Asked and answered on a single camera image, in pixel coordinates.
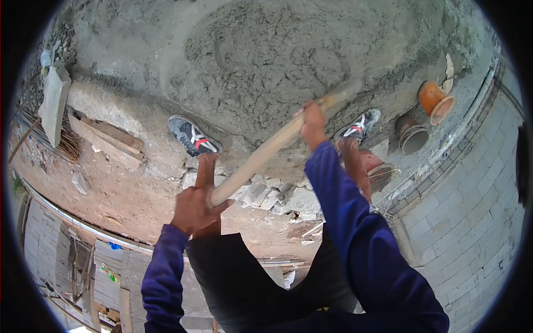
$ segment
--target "construction site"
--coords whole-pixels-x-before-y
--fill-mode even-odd
[[[169,117],[220,142],[218,187],[238,182],[302,103],[341,91],[326,135],[381,111],[360,147],[372,204],[450,332],[468,332],[505,279],[524,215],[521,98],[504,56],[467,0],[66,1],[28,59],[12,125],[28,267],[66,330],[144,332],[144,272],[198,174]],[[325,223],[297,132],[223,198],[235,204],[222,234],[240,233],[286,289],[305,278]],[[222,331],[184,261],[181,325]]]

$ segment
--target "tool handle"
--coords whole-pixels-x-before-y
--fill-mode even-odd
[[[327,109],[338,102],[345,100],[346,92],[340,94],[326,95],[319,99],[320,111],[324,113]],[[289,143],[292,138],[300,132],[304,124],[304,113],[294,117],[289,123],[283,126],[274,136],[263,142],[259,148],[253,152],[250,157],[241,165],[235,173],[233,173],[226,181],[213,190],[211,195],[211,203],[213,206],[218,206],[228,199],[232,194],[237,192],[257,171],[274,154]]]

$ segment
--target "blue long-sleeve shirt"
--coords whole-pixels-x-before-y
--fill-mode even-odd
[[[366,313],[330,308],[316,311],[304,320],[252,331],[447,332],[448,316],[428,282],[401,256],[386,220],[371,212],[370,204],[341,167],[329,141],[313,151],[305,173],[322,206],[348,283]],[[180,280],[187,240],[177,228],[163,226],[142,283],[147,332],[184,332],[179,324],[183,316]]]

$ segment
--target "worker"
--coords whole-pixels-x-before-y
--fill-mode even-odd
[[[401,256],[386,220],[371,204],[359,144],[377,122],[378,110],[335,135],[345,169],[317,104],[309,101],[299,112],[311,150],[305,174],[326,223],[308,275],[290,290],[272,281],[239,233],[221,235],[220,214],[232,201],[208,204],[221,145],[189,120],[169,119],[174,136],[198,156],[198,177],[195,187],[176,196],[174,217],[163,226],[144,276],[146,332],[185,332],[184,250],[211,314],[227,333],[448,331],[448,317],[430,285]],[[365,313],[353,314],[357,302]]]

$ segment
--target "sneaker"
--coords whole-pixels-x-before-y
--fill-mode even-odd
[[[372,130],[372,127],[377,123],[381,117],[381,111],[379,109],[368,109],[366,112],[359,116],[353,123],[344,126],[337,133],[335,133],[334,139],[337,141],[342,137],[353,137],[359,141],[363,141],[368,136],[368,133]]]
[[[192,121],[178,115],[168,119],[168,129],[178,140],[190,156],[198,156],[205,153],[220,153],[222,145],[210,137],[207,137]]]

